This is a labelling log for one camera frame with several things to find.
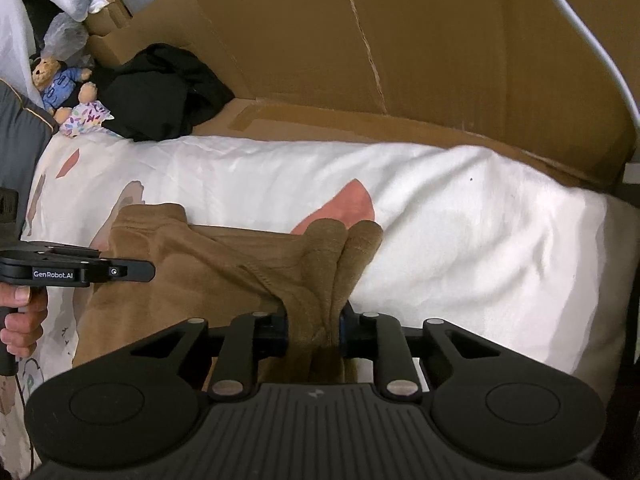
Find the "brown towel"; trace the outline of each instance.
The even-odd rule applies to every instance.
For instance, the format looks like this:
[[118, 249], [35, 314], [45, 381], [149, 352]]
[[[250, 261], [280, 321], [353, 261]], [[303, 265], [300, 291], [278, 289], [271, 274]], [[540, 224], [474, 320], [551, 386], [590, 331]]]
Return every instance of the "brown towel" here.
[[240, 314], [284, 304], [289, 349], [268, 360], [260, 380], [354, 381], [338, 354], [338, 316], [382, 241], [361, 221], [313, 222], [303, 235], [191, 226], [175, 204], [123, 208], [110, 235], [111, 258], [149, 260], [150, 283], [96, 285], [78, 327], [74, 366], [190, 317], [226, 326]]

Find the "human hand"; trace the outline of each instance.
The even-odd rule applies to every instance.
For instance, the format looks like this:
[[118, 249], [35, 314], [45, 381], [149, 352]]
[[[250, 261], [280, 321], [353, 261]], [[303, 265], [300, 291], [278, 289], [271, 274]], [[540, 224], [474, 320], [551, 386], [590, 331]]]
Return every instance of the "human hand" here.
[[47, 289], [31, 290], [28, 286], [0, 283], [0, 305], [18, 308], [4, 318], [0, 341], [10, 354], [29, 357], [42, 337], [42, 322], [47, 317]]

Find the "black garment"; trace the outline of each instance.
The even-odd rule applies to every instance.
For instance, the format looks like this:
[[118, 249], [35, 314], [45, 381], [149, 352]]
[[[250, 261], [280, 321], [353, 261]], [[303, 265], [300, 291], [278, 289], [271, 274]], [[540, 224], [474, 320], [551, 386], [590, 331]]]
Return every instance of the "black garment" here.
[[114, 117], [102, 125], [136, 141], [189, 135], [234, 98], [191, 52], [163, 43], [137, 53], [116, 74], [106, 89], [98, 88]]

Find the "bed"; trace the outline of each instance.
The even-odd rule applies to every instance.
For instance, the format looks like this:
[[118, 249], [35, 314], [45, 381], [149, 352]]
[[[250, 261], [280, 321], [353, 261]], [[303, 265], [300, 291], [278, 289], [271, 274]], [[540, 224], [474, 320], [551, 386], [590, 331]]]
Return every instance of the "bed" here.
[[[446, 318], [581, 378], [608, 401], [639, 259], [636, 209], [477, 146], [209, 133], [160, 143], [103, 128], [56, 134], [34, 172], [23, 239], [106, 248], [110, 222], [129, 203], [180, 203], [193, 223], [286, 233], [315, 218], [375, 220], [385, 239], [351, 298], [356, 311], [406, 326]], [[45, 335], [20, 362], [27, 399], [70, 368], [78, 342], [72, 291], [49, 293]], [[370, 378], [364, 363], [359, 373]], [[22, 409], [15, 389], [2, 395], [2, 458], [22, 476]]]

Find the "metal screw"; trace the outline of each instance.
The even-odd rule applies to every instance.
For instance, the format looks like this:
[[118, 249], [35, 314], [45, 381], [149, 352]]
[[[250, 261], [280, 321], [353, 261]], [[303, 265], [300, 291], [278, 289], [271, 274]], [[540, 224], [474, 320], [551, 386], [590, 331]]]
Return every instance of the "metal screw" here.
[[242, 383], [233, 379], [224, 379], [223, 381], [218, 381], [211, 387], [211, 391], [221, 397], [236, 396], [238, 394], [241, 394], [243, 390], [244, 386], [242, 386]]
[[386, 390], [395, 396], [398, 397], [410, 397], [415, 392], [418, 391], [418, 385], [413, 381], [406, 381], [404, 379], [396, 379], [395, 381], [391, 381], [387, 386]]

